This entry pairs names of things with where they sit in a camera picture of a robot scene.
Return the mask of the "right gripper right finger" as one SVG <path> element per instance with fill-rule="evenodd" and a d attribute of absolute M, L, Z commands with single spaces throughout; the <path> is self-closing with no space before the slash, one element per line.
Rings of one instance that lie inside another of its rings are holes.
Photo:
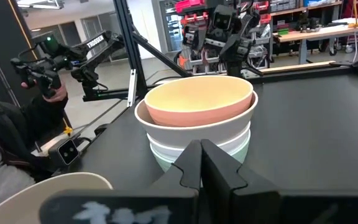
<path fill-rule="evenodd" d="M 358 190 L 289 190 L 201 140 L 201 180 L 213 224 L 358 224 Z"/>

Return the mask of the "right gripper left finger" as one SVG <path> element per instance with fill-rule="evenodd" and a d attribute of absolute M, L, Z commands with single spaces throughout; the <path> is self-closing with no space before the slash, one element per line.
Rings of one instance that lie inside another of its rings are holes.
<path fill-rule="evenodd" d="M 146 188 L 57 192 L 42 203 L 41 224 L 197 224 L 202 152 L 193 140 Z"/>

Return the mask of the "white ribbed bowl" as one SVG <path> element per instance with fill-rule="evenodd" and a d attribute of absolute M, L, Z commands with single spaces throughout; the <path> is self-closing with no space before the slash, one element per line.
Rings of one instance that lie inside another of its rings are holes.
<path fill-rule="evenodd" d="M 243 130 L 243 132 L 241 132 L 238 136 L 224 143 L 218 144 L 218 147 L 220 147 L 223 151 L 228 153 L 239 162 L 244 162 L 248 152 L 251 136 L 250 126 L 251 122 L 248 123 L 245 130 Z M 184 147 L 177 148 L 160 144 L 149 134 L 147 134 L 147 138 L 149 139 L 150 147 L 161 156 L 165 156 L 167 159 L 177 158 L 184 150 Z"/>

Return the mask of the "light beige bowl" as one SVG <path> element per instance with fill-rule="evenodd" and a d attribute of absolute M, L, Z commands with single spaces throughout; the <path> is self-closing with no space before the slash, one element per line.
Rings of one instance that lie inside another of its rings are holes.
<path fill-rule="evenodd" d="M 245 112 L 225 121 L 189 128 L 166 127 L 155 124 L 143 100 L 136 105 L 134 116 L 146 133 L 159 144 L 170 147 L 185 147 L 195 139 L 209 139 L 215 144 L 221 144 L 238 137 L 250 127 L 250 121 L 258 102 L 259 97 L 254 91 L 251 106 Z"/>

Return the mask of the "pink bowl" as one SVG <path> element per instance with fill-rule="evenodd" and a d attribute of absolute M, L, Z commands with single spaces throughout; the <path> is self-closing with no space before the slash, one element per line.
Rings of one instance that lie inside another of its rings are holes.
<path fill-rule="evenodd" d="M 248 110 L 253 90 L 253 85 L 243 78 L 203 75 L 159 85 L 146 94 L 144 102 L 158 125 L 203 126 Z"/>

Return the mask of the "olive tan bowl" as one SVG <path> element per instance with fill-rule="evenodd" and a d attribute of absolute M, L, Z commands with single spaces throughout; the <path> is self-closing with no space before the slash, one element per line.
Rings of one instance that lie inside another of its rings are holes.
<path fill-rule="evenodd" d="M 63 190 L 113 189 L 101 175 L 90 172 L 62 174 L 43 180 L 0 203 L 0 224 L 41 224 L 41 204 Z"/>

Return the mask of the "mint green ribbed bowl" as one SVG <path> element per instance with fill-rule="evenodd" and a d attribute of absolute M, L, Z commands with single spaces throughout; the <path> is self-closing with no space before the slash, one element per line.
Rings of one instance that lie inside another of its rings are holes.
<path fill-rule="evenodd" d="M 250 133 L 246 136 L 245 141 L 240 146 L 237 146 L 236 148 L 232 149 L 231 151 L 228 151 L 227 153 L 240 163 L 243 163 L 248 152 L 249 142 Z M 171 164 L 177 159 L 177 157 L 174 159 L 167 159 L 166 157 L 163 157 L 161 153 L 156 151 L 152 144 L 150 144 L 150 150 L 152 151 L 154 158 L 164 172 L 169 170 Z"/>

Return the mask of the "wooden table side board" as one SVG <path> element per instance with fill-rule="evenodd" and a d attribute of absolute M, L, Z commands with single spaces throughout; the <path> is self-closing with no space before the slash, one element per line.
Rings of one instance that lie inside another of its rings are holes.
<path fill-rule="evenodd" d="M 325 62 L 317 62 L 317 63 L 307 63 L 301 65 L 289 65 L 284 67 L 276 67 L 276 68 L 263 68 L 260 70 L 264 75 L 273 74 L 273 73 L 281 73 L 281 72 L 292 72 L 309 68 L 320 68 L 324 66 L 331 66 L 331 63 L 334 61 L 325 61 Z"/>

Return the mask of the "person's hand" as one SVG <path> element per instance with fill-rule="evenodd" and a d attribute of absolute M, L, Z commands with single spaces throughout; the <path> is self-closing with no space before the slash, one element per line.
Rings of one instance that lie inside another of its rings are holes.
<path fill-rule="evenodd" d="M 52 104 L 56 104 L 56 103 L 66 103 L 68 101 L 68 92 L 67 92 L 67 87 L 66 87 L 66 83 L 62 80 L 61 81 L 61 86 L 57 89 L 53 89 L 55 94 L 53 96 L 51 96 L 50 98 L 47 98 L 44 95 L 39 95 L 36 96 L 32 101 L 33 102 L 46 102 L 46 103 L 52 103 Z"/>

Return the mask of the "person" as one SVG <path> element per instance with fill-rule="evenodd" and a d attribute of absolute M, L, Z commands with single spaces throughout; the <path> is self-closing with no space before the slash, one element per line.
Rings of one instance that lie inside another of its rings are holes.
<path fill-rule="evenodd" d="M 66 104 L 0 102 L 0 203 L 55 172 L 48 157 L 32 152 L 37 141 L 61 125 Z"/>

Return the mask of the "wooden workbench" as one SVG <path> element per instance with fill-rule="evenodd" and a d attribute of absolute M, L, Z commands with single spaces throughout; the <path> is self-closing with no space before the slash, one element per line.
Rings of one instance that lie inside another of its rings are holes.
<path fill-rule="evenodd" d="M 290 42 L 299 40 L 300 46 L 298 49 L 298 63 L 304 64 L 307 59 L 307 46 L 306 41 L 315 41 L 315 40 L 323 40 L 323 39 L 335 39 L 338 37 L 344 37 L 348 35 L 358 34 L 358 27 L 349 28 L 348 25 L 342 26 L 334 26 L 322 28 L 318 32 L 310 32 L 310 33 L 301 33 L 298 31 L 289 32 L 285 35 L 276 35 L 279 42 Z"/>

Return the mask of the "black and red robot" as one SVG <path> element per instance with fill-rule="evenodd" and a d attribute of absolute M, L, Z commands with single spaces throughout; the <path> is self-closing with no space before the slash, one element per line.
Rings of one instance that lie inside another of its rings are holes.
<path fill-rule="evenodd" d="M 269 62 L 269 0 L 182 0 L 175 12 L 183 37 L 179 66 L 192 75 L 263 75 L 258 67 Z"/>

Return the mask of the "white metal bracket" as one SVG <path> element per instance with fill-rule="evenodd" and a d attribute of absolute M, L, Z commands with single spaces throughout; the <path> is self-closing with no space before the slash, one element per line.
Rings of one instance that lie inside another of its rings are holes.
<path fill-rule="evenodd" d="M 137 86 L 137 70 L 132 69 L 130 73 L 128 96 L 127 96 L 127 107 L 130 108 L 136 98 L 136 86 Z"/>

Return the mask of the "black aluminium rig frame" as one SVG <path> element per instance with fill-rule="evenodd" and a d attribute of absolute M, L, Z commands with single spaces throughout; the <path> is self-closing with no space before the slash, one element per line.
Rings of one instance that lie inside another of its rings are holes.
<path fill-rule="evenodd" d="M 118 9 L 124 10 L 124 6 L 127 6 L 126 0 L 113 0 L 114 5 L 118 3 Z M 139 83 L 136 86 L 136 91 L 140 93 L 140 96 L 145 96 L 145 93 L 148 88 L 151 88 L 151 86 L 147 86 L 146 80 L 144 77 L 144 72 L 142 68 L 142 64 L 140 62 L 140 53 L 139 53 L 139 46 L 145 48 L 147 51 L 149 51 L 152 55 L 154 55 L 156 58 L 158 58 L 161 62 L 163 62 L 166 66 L 170 67 L 175 73 L 179 75 L 179 78 L 188 78 L 194 76 L 192 73 L 188 73 L 186 70 L 181 68 L 177 63 L 174 63 L 174 61 L 170 60 L 167 56 L 165 56 L 163 53 L 161 53 L 159 50 L 157 50 L 155 47 L 150 45 L 148 43 L 148 40 L 146 40 L 144 37 L 142 37 L 137 31 L 133 24 L 132 18 L 130 17 L 130 11 L 129 8 L 127 8 L 124 11 L 118 11 L 119 16 L 119 25 L 123 29 L 124 36 L 117 35 L 115 37 L 112 36 L 112 34 L 107 34 L 106 41 L 108 45 L 99 52 L 99 54 L 93 56 L 91 59 L 87 61 L 87 65 L 83 65 L 80 68 L 80 71 L 85 76 L 82 86 L 85 95 L 83 96 L 83 101 L 98 101 L 98 100 L 110 100 L 110 99 L 125 99 L 127 98 L 128 94 L 128 88 L 124 88 L 121 90 L 96 90 L 93 89 L 93 87 L 98 85 L 97 79 L 96 79 L 96 73 L 92 72 L 94 68 L 91 67 L 97 67 L 99 63 L 96 62 L 97 60 L 102 60 L 102 57 L 108 56 L 112 53 L 114 53 L 117 50 L 126 49 L 127 53 L 129 54 L 129 63 L 131 69 L 137 70 L 137 80 Z M 353 62 L 334 62 L 331 63 L 330 67 L 339 67 L 339 66 L 347 66 L 347 67 L 358 67 L 358 60 L 355 60 Z"/>

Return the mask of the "black wall panel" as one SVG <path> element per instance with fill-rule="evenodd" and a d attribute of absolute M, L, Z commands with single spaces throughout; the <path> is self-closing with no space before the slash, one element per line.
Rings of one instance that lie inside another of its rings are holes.
<path fill-rule="evenodd" d="M 27 24 L 16 0 L 0 0 L 0 101 L 22 106 L 37 96 L 37 88 L 21 87 L 11 59 L 32 45 Z"/>

